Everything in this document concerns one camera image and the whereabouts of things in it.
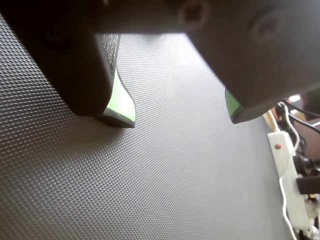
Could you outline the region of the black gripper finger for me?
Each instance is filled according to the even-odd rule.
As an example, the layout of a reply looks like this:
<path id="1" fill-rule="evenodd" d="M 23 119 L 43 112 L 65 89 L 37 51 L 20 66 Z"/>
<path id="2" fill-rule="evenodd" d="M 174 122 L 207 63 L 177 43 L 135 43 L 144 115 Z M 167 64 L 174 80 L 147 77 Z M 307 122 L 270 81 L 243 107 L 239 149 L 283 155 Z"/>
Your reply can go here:
<path id="1" fill-rule="evenodd" d="M 3 0 L 1 15 L 73 113 L 134 128 L 136 106 L 117 70 L 118 34 L 93 21 L 106 0 Z"/>
<path id="2" fill-rule="evenodd" d="M 320 86 L 317 0 L 177 0 L 179 24 L 239 103 L 234 124 Z"/>

